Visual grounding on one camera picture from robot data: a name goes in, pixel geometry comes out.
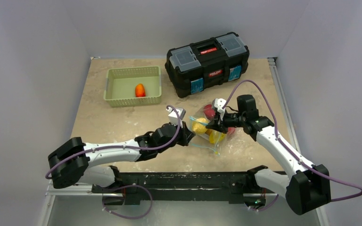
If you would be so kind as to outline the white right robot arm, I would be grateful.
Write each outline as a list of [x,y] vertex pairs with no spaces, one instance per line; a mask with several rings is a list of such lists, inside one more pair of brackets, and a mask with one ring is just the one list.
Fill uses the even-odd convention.
[[226,132],[229,128],[242,128],[275,158],[285,172],[281,175],[267,168],[257,168],[246,178],[247,188],[253,192],[260,188],[275,192],[285,198],[297,215],[330,203],[329,180],[314,173],[318,171],[328,176],[328,169],[324,165],[314,165],[288,142],[284,142],[275,124],[268,117],[260,116],[252,95],[238,96],[237,104],[237,112],[228,113],[225,99],[216,98],[212,102],[215,115],[207,128],[219,132]]

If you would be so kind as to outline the orange fake fruit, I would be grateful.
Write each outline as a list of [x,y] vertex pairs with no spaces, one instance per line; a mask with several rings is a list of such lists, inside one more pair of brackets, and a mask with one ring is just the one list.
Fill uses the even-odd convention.
[[145,91],[143,84],[140,83],[140,84],[136,85],[135,96],[136,97],[145,97],[146,96],[146,91]]

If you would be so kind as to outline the yellow fake pear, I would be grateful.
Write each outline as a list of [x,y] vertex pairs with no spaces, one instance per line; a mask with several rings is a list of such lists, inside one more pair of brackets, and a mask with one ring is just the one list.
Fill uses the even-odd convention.
[[206,125],[209,123],[209,120],[200,117],[200,118],[192,118],[192,131],[196,134],[205,134],[207,132]]

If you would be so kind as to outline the clear zip top bag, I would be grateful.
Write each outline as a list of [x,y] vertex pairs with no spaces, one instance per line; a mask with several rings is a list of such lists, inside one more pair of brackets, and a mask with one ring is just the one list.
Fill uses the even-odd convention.
[[[191,120],[192,118],[200,118],[200,117],[206,118],[203,113],[204,106],[201,107],[198,111],[196,111],[192,116],[189,117],[189,121],[190,121],[189,129],[191,131],[192,131],[192,120]],[[213,151],[214,154],[220,155],[221,148],[223,146],[225,146],[225,144],[228,143],[229,140],[231,140],[231,138],[233,137],[234,134],[232,134],[231,136],[226,135],[224,140],[222,140],[221,142],[219,142],[217,144],[211,144],[211,143],[209,143],[209,135],[211,132],[212,132],[212,130],[208,129],[205,134],[196,134],[195,133],[196,136],[193,138],[193,140],[189,144],[194,147],[209,149],[209,150]]]

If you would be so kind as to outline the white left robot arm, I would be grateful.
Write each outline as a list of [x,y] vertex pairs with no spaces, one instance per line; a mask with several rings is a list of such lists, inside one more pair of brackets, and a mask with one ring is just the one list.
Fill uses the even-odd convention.
[[87,183],[115,193],[122,186],[118,169],[103,168],[103,164],[148,161],[176,145],[188,146],[195,135],[183,122],[181,126],[166,123],[121,143],[92,144],[73,137],[48,156],[50,169],[45,177],[56,189]]

